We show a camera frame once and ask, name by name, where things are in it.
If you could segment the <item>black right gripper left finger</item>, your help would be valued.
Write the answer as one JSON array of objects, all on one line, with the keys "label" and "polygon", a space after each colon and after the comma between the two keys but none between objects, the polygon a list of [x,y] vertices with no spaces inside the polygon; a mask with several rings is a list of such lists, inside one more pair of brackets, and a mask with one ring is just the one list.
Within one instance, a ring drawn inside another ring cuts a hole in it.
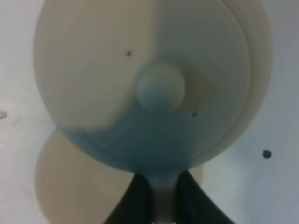
[{"label": "black right gripper left finger", "polygon": [[153,198],[148,180],[135,174],[106,224],[152,224]]}]

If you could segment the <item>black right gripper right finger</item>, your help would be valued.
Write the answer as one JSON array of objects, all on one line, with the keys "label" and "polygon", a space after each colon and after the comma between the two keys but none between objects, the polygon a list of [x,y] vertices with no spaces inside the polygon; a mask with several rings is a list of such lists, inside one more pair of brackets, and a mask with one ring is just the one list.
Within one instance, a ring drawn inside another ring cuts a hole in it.
[{"label": "black right gripper right finger", "polygon": [[189,171],[177,183],[177,224],[233,224],[197,184]]}]

